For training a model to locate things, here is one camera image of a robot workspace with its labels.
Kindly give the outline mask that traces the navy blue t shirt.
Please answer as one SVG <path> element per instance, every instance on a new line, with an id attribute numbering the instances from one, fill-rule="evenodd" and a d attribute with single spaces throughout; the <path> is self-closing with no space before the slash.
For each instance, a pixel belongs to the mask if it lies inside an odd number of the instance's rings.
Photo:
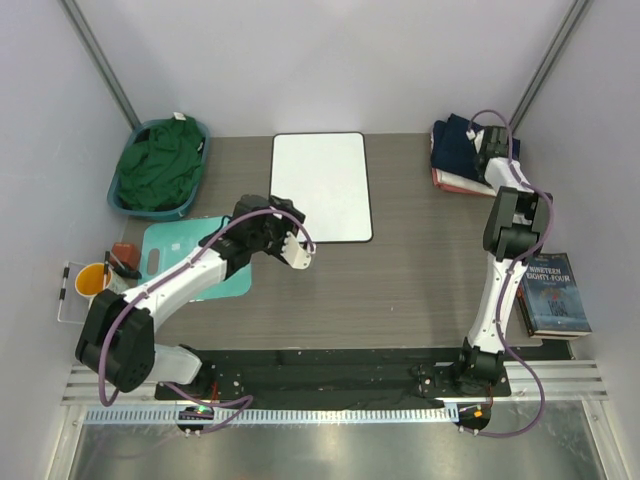
<path id="1" fill-rule="evenodd" d="M 431 134 L 431 169 L 433 173 L 452 176 L 491 188 L 517 185 L 519 141 L 513 138 L 509 125 L 483 126 L 456 114 L 437 121 Z M 466 131 L 479 133 L 470 141 Z"/>

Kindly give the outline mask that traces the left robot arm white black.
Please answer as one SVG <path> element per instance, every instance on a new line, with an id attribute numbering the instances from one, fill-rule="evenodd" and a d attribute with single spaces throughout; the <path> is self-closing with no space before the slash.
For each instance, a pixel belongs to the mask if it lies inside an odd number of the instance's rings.
<path id="1" fill-rule="evenodd" d="M 186 257 L 155 278 L 123 293 L 110 289 L 91 302 L 75 358 L 128 393 L 146 381 L 177 384 L 190 398 L 213 385 L 203 359 L 186 346 L 164 346 L 155 334 L 174 313 L 205 290 L 231 279 L 264 253 L 293 269 L 310 267 L 316 246 L 300 243 L 305 215 L 288 199 L 244 195 L 226 224 L 199 240 Z"/>

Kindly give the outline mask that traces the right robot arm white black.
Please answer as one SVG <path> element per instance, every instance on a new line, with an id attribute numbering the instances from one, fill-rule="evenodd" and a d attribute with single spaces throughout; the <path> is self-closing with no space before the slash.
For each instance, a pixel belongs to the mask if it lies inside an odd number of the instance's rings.
<path id="1" fill-rule="evenodd" d="M 513 157 L 513 137 L 505 127 L 469 127 L 476 168 L 495 193 L 485 230 L 487 277 L 473 326 L 451 371 L 457 391 L 481 395 L 504 381 L 506 331 L 518 287 L 531 259 L 549 235 L 551 196 L 526 178 Z"/>

